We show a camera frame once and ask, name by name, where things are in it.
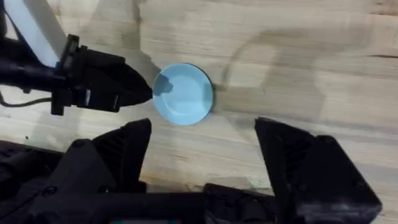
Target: screw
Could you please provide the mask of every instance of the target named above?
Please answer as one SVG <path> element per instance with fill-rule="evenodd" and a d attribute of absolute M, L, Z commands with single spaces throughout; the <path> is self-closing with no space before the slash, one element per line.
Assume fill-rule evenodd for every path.
<path fill-rule="evenodd" d="M 82 147 L 85 144 L 85 142 L 83 140 L 76 140 L 72 143 L 73 147 Z"/>
<path fill-rule="evenodd" d="M 42 192 L 42 196 L 49 197 L 49 196 L 55 194 L 56 192 L 57 192 L 57 187 L 54 187 L 54 186 L 46 187 Z"/>
<path fill-rule="evenodd" d="M 108 185 L 102 185 L 101 187 L 98 188 L 98 193 L 110 193 L 112 192 L 112 187 Z"/>

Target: wooden table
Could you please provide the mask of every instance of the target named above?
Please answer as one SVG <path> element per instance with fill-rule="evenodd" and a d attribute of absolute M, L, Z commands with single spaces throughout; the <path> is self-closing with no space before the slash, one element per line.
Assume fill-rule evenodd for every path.
<path fill-rule="evenodd" d="M 0 139 L 65 151 L 150 118 L 142 179 L 195 190 L 206 182 L 270 187 L 254 119 L 336 137 L 398 222 L 398 2 L 393 0 L 50 0 L 66 33 L 122 55 L 152 84 L 159 69 L 198 65 L 215 84 L 212 113 L 174 126 L 152 102 L 118 114 L 50 105 L 0 108 Z M 8 101 L 24 95 L 2 86 Z"/>

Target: black cable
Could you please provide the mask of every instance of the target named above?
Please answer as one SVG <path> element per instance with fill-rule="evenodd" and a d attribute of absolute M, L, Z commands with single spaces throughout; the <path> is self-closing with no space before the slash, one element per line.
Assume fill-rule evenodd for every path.
<path fill-rule="evenodd" d="M 21 108 L 21 107 L 25 107 L 25 106 L 32 106 L 38 103 L 46 103 L 46 102 L 51 102 L 52 98 L 51 97 L 47 97 L 47 98 L 40 98 L 37 100 L 32 100 L 26 103 L 19 103 L 19 104 L 10 104 L 4 101 L 4 98 L 1 94 L 0 91 L 0 105 L 4 106 L 4 107 L 8 107 L 8 108 Z"/>

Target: blue plate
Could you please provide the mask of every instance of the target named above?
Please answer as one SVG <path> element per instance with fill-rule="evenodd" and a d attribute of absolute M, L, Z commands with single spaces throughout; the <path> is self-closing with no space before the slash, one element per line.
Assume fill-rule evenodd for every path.
<path fill-rule="evenodd" d="M 199 68 L 186 63 L 163 69 L 155 79 L 153 92 L 157 111 L 174 124 L 201 121 L 213 104 L 210 80 Z"/>

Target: wood grain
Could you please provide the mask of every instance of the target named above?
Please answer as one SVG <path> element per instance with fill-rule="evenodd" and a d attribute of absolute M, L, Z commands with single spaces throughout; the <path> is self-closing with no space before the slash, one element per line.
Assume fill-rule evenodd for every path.
<path fill-rule="evenodd" d="M 0 138 L 64 151 L 150 118 L 142 179 L 192 190 L 206 182 L 269 188 L 253 130 L 267 116 L 335 136 L 384 203 L 375 223 L 398 222 L 398 4 L 395 0 L 50 0 L 65 32 L 127 58 L 149 83 L 177 62 L 201 67 L 212 113 L 174 126 L 152 102 L 118 114 L 49 105 L 0 108 Z M 24 95 L 1 87 L 12 101 Z"/>

